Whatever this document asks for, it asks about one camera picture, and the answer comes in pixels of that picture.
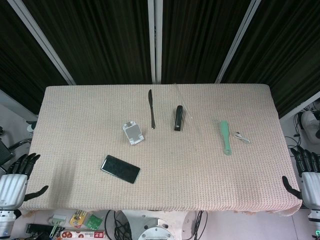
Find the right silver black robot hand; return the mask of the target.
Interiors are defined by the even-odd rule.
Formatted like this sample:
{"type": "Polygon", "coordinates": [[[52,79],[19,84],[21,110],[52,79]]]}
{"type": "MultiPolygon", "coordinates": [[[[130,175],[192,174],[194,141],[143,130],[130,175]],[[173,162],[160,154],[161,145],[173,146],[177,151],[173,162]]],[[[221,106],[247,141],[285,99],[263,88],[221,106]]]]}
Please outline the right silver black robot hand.
{"type": "Polygon", "coordinates": [[[293,196],[303,201],[310,210],[320,210],[320,156],[297,146],[290,149],[301,181],[301,190],[292,188],[288,178],[282,176],[284,188],[293,196]]]}

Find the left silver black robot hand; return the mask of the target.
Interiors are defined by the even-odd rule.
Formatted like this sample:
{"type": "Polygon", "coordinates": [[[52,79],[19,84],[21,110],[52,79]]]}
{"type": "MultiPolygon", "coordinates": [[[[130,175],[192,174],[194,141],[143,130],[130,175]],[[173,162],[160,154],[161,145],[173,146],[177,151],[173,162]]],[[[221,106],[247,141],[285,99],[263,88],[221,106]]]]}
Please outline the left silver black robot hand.
{"type": "Polygon", "coordinates": [[[6,173],[0,178],[0,209],[17,210],[23,202],[38,198],[43,195],[48,186],[45,185],[39,191],[26,193],[28,181],[37,160],[41,156],[36,153],[24,154],[12,163],[6,173]]]}

